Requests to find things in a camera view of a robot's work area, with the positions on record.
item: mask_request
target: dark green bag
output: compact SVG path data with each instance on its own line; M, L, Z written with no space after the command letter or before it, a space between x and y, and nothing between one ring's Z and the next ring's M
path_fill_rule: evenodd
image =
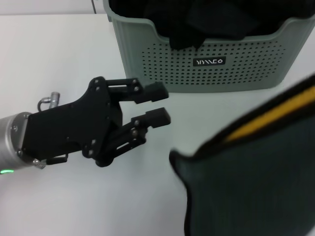
M304 236L312 229L314 85L311 77L272 99L192 157L170 153L171 165L187 189L186 236ZM292 109L291 103L298 106ZM270 118L286 105L286 113ZM231 138L258 119L264 125Z

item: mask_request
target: green led light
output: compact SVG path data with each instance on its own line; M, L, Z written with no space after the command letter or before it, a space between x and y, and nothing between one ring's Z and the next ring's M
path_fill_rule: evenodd
M7 174L7 173L13 173L14 170L2 170L0 171L0 174Z

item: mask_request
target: basket logo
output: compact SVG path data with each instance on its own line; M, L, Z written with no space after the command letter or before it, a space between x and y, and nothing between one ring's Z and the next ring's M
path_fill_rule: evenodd
M193 66L225 65L226 57L194 58Z

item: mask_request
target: metal cylinder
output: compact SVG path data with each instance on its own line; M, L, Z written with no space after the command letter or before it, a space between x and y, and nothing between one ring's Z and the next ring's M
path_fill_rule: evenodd
M49 109L57 107L59 104L60 93L52 92L50 95L50 105Z
M0 171L32 166L33 159L21 150L29 114L0 119Z

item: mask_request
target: black cloth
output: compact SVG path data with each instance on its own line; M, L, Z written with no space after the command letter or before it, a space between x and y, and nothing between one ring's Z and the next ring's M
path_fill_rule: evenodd
M274 33L290 17L315 14L315 0L110 0L118 15L147 18L173 49L205 38L241 40Z
M224 142L315 85L312 77L232 123L193 157L170 153L187 189L186 236L305 236L315 226L315 102Z
M241 40L260 22L231 2L222 0L208 4L194 2L186 23L212 38Z

